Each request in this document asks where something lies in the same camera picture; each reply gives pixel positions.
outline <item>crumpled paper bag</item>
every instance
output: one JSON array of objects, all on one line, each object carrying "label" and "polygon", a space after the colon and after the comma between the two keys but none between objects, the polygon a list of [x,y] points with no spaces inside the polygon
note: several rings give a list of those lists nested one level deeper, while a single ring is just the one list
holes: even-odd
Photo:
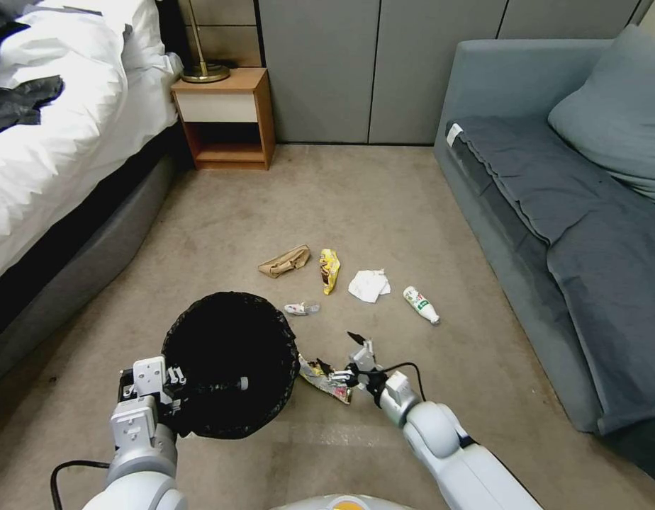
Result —
[{"label": "crumpled paper bag", "polygon": [[302,244],[301,246],[292,248],[285,254],[277,256],[275,259],[260,264],[258,269],[266,276],[278,278],[282,273],[291,269],[304,267],[310,256],[311,250],[307,245]]}]

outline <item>gold lamp stand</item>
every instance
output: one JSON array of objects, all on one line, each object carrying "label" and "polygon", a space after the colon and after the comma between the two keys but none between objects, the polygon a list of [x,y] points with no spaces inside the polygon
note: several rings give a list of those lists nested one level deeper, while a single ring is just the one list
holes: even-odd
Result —
[{"label": "gold lamp stand", "polygon": [[205,57],[202,55],[202,45],[200,44],[200,33],[198,31],[198,25],[195,22],[195,11],[193,10],[193,2],[191,0],[188,0],[188,11],[200,63],[190,69],[184,69],[181,73],[181,79],[189,83],[212,83],[213,81],[228,78],[230,76],[230,70],[226,66],[205,62]]}]

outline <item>black trash bin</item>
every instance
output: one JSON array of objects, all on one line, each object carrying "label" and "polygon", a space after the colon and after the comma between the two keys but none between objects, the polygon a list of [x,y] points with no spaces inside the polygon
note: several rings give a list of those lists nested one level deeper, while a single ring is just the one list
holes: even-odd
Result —
[{"label": "black trash bin", "polygon": [[262,297],[220,292],[196,301],[162,347],[167,366],[179,366],[186,378],[172,428],[182,436],[239,439],[269,423],[298,373],[294,339],[282,312]]}]

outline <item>carpet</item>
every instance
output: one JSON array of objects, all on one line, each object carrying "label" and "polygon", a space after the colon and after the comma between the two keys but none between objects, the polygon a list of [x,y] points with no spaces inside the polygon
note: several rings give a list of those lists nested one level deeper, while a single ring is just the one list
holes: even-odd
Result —
[{"label": "carpet", "polygon": [[[303,243],[313,253],[306,267],[277,279],[257,271]],[[342,262],[329,296],[324,247]],[[371,305],[347,292],[356,271],[380,268],[390,295]],[[439,326],[405,303],[408,285],[430,299]],[[289,319],[307,358],[344,365],[355,347],[348,330],[373,339],[384,365],[415,361],[427,398],[448,404],[545,508],[655,509],[655,482],[568,422],[432,150],[291,145],[268,172],[184,172],[129,267],[0,382],[1,510],[49,509],[54,466],[111,459],[118,371],[159,353],[179,314],[217,290],[278,308],[319,301],[319,313]],[[253,436],[178,447],[177,481],[194,509],[263,510],[336,492],[446,508],[363,393],[347,407],[297,380],[286,408]],[[78,509],[103,473],[69,469],[60,487],[65,508]]]}]

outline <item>nightstand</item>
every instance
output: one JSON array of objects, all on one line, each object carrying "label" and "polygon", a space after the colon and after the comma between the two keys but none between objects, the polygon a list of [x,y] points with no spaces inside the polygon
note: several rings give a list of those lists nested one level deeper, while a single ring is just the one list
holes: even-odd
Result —
[{"label": "nightstand", "polygon": [[211,84],[179,80],[172,94],[198,170],[269,169],[276,135],[266,69],[231,69]]}]

